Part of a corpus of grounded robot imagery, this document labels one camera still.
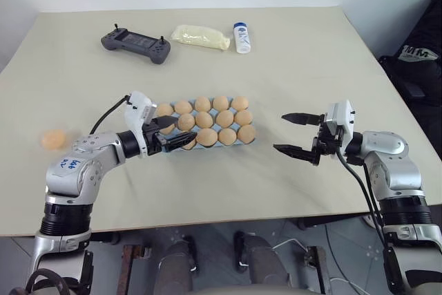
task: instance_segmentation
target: egg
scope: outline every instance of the egg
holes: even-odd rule
[[[196,145],[196,139],[194,138],[192,142],[182,146],[184,150],[191,150]]]
[[[163,115],[172,115],[173,107],[170,104],[160,104],[157,107],[157,116],[162,117]]]
[[[175,104],[175,112],[178,114],[190,113],[193,110],[191,103],[186,100],[180,100]]]
[[[229,100],[226,96],[218,96],[213,100],[213,108],[217,111],[227,110],[229,108]]]
[[[251,124],[242,126],[238,131],[238,138],[244,143],[248,144],[255,139],[256,130]]]
[[[160,130],[160,133],[163,135],[168,135],[170,133],[172,133],[172,130],[175,128],[174,124],[171,124],[169,127],[163,128],[162,130]]]
[[[230,128],[224,128],[218,133],[218,141],[224,145],[232,145],[236,141],[236,132]]]
[[[53,131],[47,131],[41,138],[41,146],[45,150],[57,150],[63,147],[66,142],[66,134],[61,129],[55,129]]]
[[[199,112],[195,117],[196,125],[200,128],[210,128],[213,126],[213,119],[207,112]]]
[[[235,122],[240,126],[250,124],[253,120],[253,115],[248,110],[242,110],[235,114]]]
[[[216,116],[216,123],[219,124],[222,128],[227,128],[228,126],[233,124],[233,113],[228,110],[219,112]]]
[[[190,113],[181,114],[178,119],[178,129],[182,131],[190,131],[195,126],[195,118]]]
[[[211,108],[209,98],[200,96],[195,100],[195,110],[198,112],[209,112]]]
[[[201,129],[196,136],[196,142],[200,143],[203,146],[212,146],[216,143],[217,140],[218,134],[216,133],[216,131],[210,128]]]
[[[243,96],[235,97],[231,106],[237,111],[242,111],[249,107],[249,100]]]

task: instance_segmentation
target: table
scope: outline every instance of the table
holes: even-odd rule
[[[230,34],[237,21],[249,25],[248,55],[237,54],[234,43],[223,52],[172,42],[167,60],[155,65],[100,43],[115,22],[168,39],[179,24]],[[427,202],[442,202],[440,159],[338,7],[41,13],[0,74],[0,234],[39,228],[46,169],[68,150],[43,150],[42,133],[63,129],[72,142],[133,90],[157,103],[245,95],[257,140],[128,160],[102,182],[95,231],[367,211],[359,186],[337,160],[322,158],[314,167],[272,147],[310,149],[317,128],[280,116],[321,114],[342,99],[356,109],[356,131],[388,130],[406,138]],[[99,129],[125,131],[122,111]]]

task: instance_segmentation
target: bottle cap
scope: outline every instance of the bottle cap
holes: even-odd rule
[[[245,24],[244,22],[237,22],[233,25],[233,28],[239,27],[239,26],[244,26],[247,27],[247,24]]]

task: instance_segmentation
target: handheld controller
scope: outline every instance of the handheld controller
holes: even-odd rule
[[[159,39],[137,34],[125,28],[115,29],[102,37],[102,44],[107,50],[121,48],[123,50],[146,55],[154,64],[162,64],[166,60],[171,44],[161,36]]]

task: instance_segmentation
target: tiled floor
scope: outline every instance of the tiled floor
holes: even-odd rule
[[[327,227],[330,245],[347,277],[371,295],[391,294],[385,282],[382,247],[375,231],[360,218],[333,222]],[[153,248],[152,258],[134,261],[129,289],[131,295],[151,294],[162,252],[184,235],[192,235],[198,246],[200,273],[194,278],[195,290],[246,285],[249,283],[248,273],[237,274],[232,265],[232,238],[237,230],[262,236],[271,245],[289,238],[297,238],[305,245],[320,245],[327,254],[330,276],[342,277],[333,261],[323,225],[302,231],[292,221],[284,219],[226,222],[128,231],[122,234],[117,245],[93,242],[89,247],[94,253],[95,266],[92,294],[115,294],[124,244],[145,244]],[[32,246],[32,238],[0,238],[0,294],[24,286]],[[277,252],[294,285],[318,292],[316,271],[304,266],[303,252],[299,247],[289,243],[277,248]],[[331,286],[335,295],[355,295],[347,283],[335,280]]]

